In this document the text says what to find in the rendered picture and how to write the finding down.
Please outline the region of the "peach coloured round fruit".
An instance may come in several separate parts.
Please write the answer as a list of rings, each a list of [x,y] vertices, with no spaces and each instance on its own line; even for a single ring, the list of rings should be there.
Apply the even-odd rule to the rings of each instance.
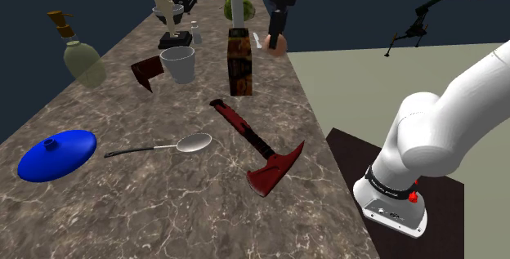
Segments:
[[[278,36],[275,49],[269,48],[270,40],[271,36],[268,34],[264,40],[264,43],[262,44],[262,49],[272,56],[283,56],[286,53],[288,47],[285,37],[282,34]]]

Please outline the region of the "blue round lid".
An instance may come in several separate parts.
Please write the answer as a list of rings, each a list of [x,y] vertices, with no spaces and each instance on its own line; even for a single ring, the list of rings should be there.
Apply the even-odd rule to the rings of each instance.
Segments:
[[[75,171],[94,154],[95,135],[86,130],[68,130],[34,145],[20,160],[19,178],[30,182],[54,181]]]

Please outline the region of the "red and black axe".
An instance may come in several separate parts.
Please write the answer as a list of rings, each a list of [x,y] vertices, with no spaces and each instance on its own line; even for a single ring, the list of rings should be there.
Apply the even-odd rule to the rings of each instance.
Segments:
[[[286,175],[302,153],[305,141],[302,141],[289,154],[277,154],[249,125],[223,100],[209,103],[241,136],[243,136],[266,160],[265,167],[256,171],[247,171],[250,188],[261,197],[266,197]]]

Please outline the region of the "small white shaker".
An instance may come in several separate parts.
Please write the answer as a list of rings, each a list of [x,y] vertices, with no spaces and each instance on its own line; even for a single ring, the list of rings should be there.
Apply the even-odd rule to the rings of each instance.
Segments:
[[[191,33],[192,33],[192,40],[194,44],[201,44],[203,39],[201,36],[200,28],[198,25],[198,22],[193,20],[191,22]]]

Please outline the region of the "brown patterned tall box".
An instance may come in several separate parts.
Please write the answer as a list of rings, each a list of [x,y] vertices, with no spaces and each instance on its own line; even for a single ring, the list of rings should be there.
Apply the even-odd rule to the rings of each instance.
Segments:
[[[252,50],[247,28],[230,28],[227,43],[227,66],[232,96],[251,96]]]

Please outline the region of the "black tripod stand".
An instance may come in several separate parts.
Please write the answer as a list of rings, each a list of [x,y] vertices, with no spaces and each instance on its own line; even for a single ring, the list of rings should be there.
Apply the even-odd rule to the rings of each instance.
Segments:
[[[405,38],[413,38],[418,37],[418,41],[416,43],[416,47],[419,46],[419,43],[424,35],[427,34],[427,25],[423,25],[423,21],[429,12],[429,8],[433,5],[437,4],[441,0],[430,0],[423,5],[417,7],[415,9],[415,13],[417,16],[416,21],[405,31],[405,35],[403,36],[397,36],[397,33],[393,36],[393,39],[391,41],[391,44],[389,45],[389,48],[387,52],[384,54],[385,57],[390,56],[390,50],[392,49],[395,41],[405,39]]]

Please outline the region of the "green soap dispenser bottle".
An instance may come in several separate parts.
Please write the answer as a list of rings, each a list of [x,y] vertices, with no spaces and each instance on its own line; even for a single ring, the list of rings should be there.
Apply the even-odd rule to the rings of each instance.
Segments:
[[[82,42],[67,24],[65,17],[72,15],[62,11],[49,11],[47,15],[65,42],[63,59],[70,73],[85,87],[99,87],[106,80],[104,63],[96,49]]]

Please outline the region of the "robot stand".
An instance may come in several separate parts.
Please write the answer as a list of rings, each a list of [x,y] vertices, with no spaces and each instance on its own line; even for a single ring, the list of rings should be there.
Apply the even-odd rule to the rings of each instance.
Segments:
[[[380,148],[336,128],[326,137],[338,168],[351,190]],[[364,218],[380,259],[464,259],[464,185],[447,176],[421,177],[419,200],[427,209],[427,227],[413,239]]]

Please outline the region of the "grey bowl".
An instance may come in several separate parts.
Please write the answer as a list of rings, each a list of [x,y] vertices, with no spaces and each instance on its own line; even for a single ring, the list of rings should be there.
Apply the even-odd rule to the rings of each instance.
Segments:
[[[157,7],[153,7],[152,12],[164,25],[167,24],[164,14]],[[173,22],[175,25],[178,25],[181,22],[183,14],[184,6],[181,4],[175,4],[173,6]]]

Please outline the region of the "green watermelon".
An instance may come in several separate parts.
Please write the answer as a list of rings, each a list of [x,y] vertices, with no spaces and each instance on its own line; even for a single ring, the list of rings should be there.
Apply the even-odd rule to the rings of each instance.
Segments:
[[[251,20],[256,14],[255,7],[249,0],[243,0],[243,6],[244,6],[244,21]],[[232,20],[231,0],[226,0],[223,10],[225,18],[227,18],[228,20]]]

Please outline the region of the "white cup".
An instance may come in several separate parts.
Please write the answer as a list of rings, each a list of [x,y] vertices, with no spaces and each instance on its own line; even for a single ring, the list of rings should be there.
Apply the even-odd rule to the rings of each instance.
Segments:
[[[193,47],[171,47],[161,51],[159,58],[175,83],[187,84],[195,79],[195,49]]]

